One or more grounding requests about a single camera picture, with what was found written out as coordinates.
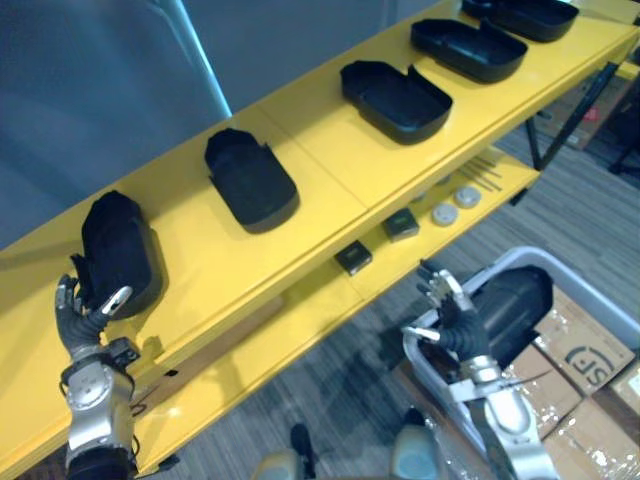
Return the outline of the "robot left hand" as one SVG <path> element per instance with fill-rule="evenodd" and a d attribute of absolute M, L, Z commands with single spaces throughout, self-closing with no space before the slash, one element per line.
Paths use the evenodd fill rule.
<path fill-rule="evenodd" d="M 72 358 L 75 358 L 82 349 L 100 344 L 100 334 L 133 293 L 130 286 L 121 287 L 96 310 L 81 313 L 76 309 L 77 283 L 77 278 L 63 274 L 54 295 L 58 335 Z"/>

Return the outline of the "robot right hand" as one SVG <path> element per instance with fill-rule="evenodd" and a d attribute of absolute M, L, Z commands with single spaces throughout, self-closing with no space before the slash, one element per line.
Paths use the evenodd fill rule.
<path fill-rule="evenodd" d="M 422 282 L 416 288 L 435 308 L 440 326 L 413 323 L 403 327 L 402 332 L 455 352 L 461 362 L 490 356 L 483 320 L 458 280 L 447 269 L 431 270 L 426 260 L 419 262 L 417 274 Z"/>

